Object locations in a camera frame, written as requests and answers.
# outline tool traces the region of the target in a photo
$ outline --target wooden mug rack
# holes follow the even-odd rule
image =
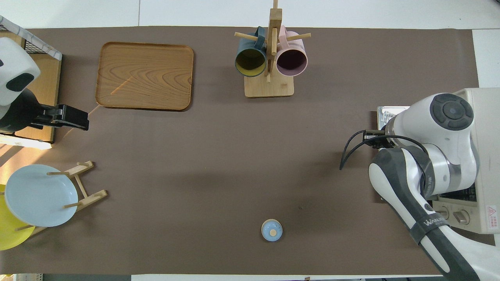
[[[276,53],[278,46],[278,31],[282,25],[283,9],[278,8],[278,0],[273,0],[269,13],[269,25],[265,43],[267,44],[267,67],[256,77],[244,77],[245,97],[270,98],[289,97],[294,94],[294,78],[281,74],[276,68]],[[256,36],[235,32],[234,36],[257,41]],[[287,41],[311,37],[311,33],[287,37]]]

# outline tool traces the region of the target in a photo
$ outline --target wooden tray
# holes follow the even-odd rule
[[[95,100],[108,108],[184,110],[193,60],[186,45],[108,42],[100,51]]]

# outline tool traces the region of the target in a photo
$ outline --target black strap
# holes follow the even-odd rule
[[[440,213],[431,213],[425,215],[421,219],[417,220],[416,223],[409,230],[411,238],[420,244],[420,241],[426,236],[429,231],[442,226],[449,226],[448,221]]]
[[[409,145],[404,147],[404,149],[411,154],[423,174],[423,182],[420,183],[420,195],[427,200],[433,194],[436,185],[436,177],[434,176],[434,167],[431,159],[416,146]]]

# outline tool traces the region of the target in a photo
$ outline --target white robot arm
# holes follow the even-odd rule
[[[68,126],[87,131],[87,112],[65,104],[40,104],[27,86],[40,69],[17,43],[0,38],[0,132],[14,133],[25,127]]]
[[[385,135],[372,138],[388,139],[391,145],[386,147],[392,147],[373,158],[368,169],[372,186],[451,281],[500,280],[500,249],[457,234],[426,201],[430,195],[463,190],[474,183],[473,124],[474,112],[464,99],[441,93],[393,117]]]

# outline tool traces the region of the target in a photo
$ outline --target pink mug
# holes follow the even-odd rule
[[[284,76],[297,76],[308,66],[308,57],[302,39],[287,41],[287,37],[295,35],[299,34],[287,31],[284,25],[279,29],[276,68]]]

